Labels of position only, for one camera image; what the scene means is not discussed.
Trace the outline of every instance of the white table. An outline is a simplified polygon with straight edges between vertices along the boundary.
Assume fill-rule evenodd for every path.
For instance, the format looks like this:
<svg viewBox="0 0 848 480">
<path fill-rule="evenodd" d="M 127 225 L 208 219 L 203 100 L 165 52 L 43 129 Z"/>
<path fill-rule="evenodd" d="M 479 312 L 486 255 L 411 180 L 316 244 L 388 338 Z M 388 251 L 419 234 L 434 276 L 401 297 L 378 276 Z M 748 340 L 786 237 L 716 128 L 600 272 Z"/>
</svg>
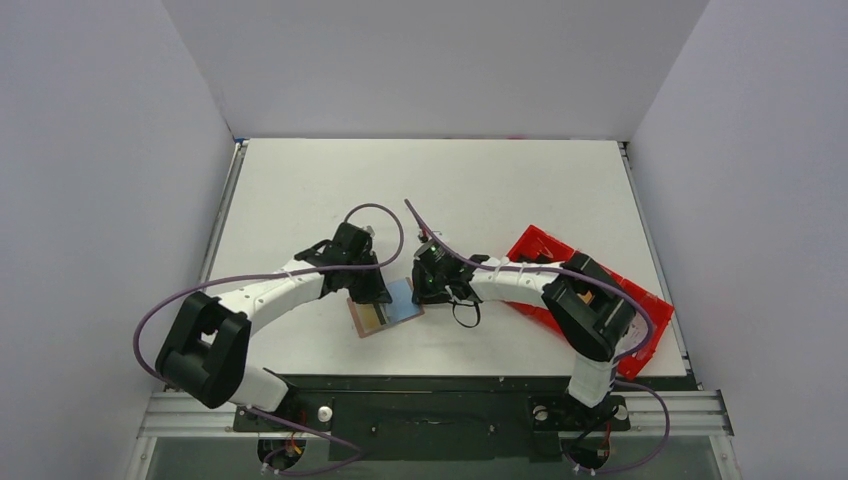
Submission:
<svg viewBox="0 0 848 480">
<path fill-rule="evenodd" d="M 609 141 L 251 139 L 210 276 L 275 270 L 331 237 L 352 207 L 376 202 L 407 232 L 383 276 L 408 277 L 418 242 L 404 198 L 462 253 L 502 256 L 532 223 L 662 297 L 618 145 Z M 375 229 L 380 258 L 394 251 L 397 232 L 384 213 L 361 211 L 352 221 Z M 454 323 L 450 307 L 431 306 L 360 339 L 346 298 L 331 294 L 273 322 L 252 339 L 250 358 L 282 374 L 521 376 L 573 368 L 564 339 L 504 304 L 483 304 L 482 322 L 470 330 Z M 669 327 L 641 375 L 685 374 Z"/>
</svg>

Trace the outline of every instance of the white wall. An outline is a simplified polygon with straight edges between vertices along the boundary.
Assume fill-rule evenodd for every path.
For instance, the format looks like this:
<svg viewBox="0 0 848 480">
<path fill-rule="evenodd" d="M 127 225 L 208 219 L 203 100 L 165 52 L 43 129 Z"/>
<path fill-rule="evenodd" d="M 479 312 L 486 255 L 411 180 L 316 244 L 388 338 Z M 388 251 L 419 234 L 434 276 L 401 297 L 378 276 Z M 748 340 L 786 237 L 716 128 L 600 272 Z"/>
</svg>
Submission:
<svg viewBox="0 0 848 480">
<path fill-rule="evenodd" d="M 630 154 L 748 479 L 846 478 L 848 8 L 712 0 Z"/>
<path fill-rule="evenodd" d="M 707 0 L 164 0 L 237 136 L 629 139 Z"/>
<path fill-rule="evenodd" d="M 0 478 L 122 477 L 232 139 L 159 1 L 4 1 L 0 145 Z"/>
</svg>

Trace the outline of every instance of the black and white robotic arm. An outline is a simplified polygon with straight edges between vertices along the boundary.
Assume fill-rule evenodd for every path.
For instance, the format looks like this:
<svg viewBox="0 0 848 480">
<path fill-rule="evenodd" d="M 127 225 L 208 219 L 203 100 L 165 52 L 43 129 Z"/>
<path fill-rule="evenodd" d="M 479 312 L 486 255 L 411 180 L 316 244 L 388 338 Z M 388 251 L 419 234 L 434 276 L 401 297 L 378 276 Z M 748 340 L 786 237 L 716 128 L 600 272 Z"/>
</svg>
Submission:
<svg viewBox="0 0 848 480">
<path fill-rule="evenodd" d="M 156 371 L 209 408 L 232 402 L 275 411 L 289 387 L 247 361 L 250 337 L 284 313 L 342 288 L 357 303 L 390 303 L 371 249 L 371 232 L 344 222 L 332 240 L 298 253 L 275 273 L 318 271 L 260 281 L 217 297 L 189 295 L 156 358 Z"/>
<path fill-rule="evenodd" d="M 550 267 L 502 262 L 474 255 L 483 269 L 453 257 L 433 239 L 424 239 L 413 264 L 413 300 L 451 302 L 518 302 L 549 310 L 577 352 L 568 395 L 588 409 L 598 407 L 612 389 L 617 355 L 636 314 L 621 297 L 567 275 L 525 271 Z M 559 267 L 610 286 L 615 280 L 588 255 L 577 253 Z"/>
</svg>

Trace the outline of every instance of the table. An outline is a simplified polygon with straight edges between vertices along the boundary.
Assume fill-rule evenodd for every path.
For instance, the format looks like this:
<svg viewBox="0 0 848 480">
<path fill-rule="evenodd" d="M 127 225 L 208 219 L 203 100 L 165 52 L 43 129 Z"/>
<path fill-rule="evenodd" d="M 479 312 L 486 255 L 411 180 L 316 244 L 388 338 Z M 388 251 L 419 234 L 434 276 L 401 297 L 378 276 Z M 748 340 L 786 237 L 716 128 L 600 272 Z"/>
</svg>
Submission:
<svg viewBox="0 0 848 480">
<path fill-rule="evenodd" d="M 409 198 L 460 252 L 504 255 L 534 224 L 663 297 L 625 169 L 612 141 L 251 139 L 207 271 L 275 270 L 332 236 L 352 207 L 376 202 L 407 232 L 383 276 L 408 277 L 418 246 Z M 374 228 L 381 258 L 394 251 L 396 228 L 384 213 L 361 211 L 352 221 Z M 564 339 L 501 303 L 483 304 L 474 329 L 456 325 L 450 307 L 432 306 L 360 339 L 346 298 L 331 294 L 273 322 L 251 340 L 250 359 L 280 374 L 315 375 L 563 376 L 573 368 Z M 686 375 L 672 328 L 641 375 Z"/>
</svg>

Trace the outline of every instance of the red box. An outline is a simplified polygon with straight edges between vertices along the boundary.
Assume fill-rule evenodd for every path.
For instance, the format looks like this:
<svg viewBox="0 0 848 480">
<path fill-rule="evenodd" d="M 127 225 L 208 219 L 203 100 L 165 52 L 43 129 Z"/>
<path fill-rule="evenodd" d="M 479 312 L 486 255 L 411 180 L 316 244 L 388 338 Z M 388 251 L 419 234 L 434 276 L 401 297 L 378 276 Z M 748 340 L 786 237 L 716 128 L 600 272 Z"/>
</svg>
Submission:
<svg viewBox="0 0 848 480">
<path fill-rule="evenodd" d="M 575 249 L 548 235 L 535 225 L 530 225 L 509 251 L 507 257 L 513 262 L 567 262 L 574 255 L 574 252 L 576 252 Z M 615 279 L 622 290 L 633 297 L 648 312 L 651 317 L 649 321 L 654 325 L 654 336 L 651 337 L 651 341 L 636 354 L 621 359 L 618 364 L 618 373 L 628 380 L 633 380 L 654 356 L 657 344 L 659 344 L 665 328 L 671 321 L 674 307 L 612 270 L 606 267 L 604 267 L 604 270 Z M 509 302 L 509 304 L 519 312 L 535 318 L 557 334 L 562 335 L 562 330 L 560 330 L 556 320 L 546 309 L 523 303 Z"/>
</svg>

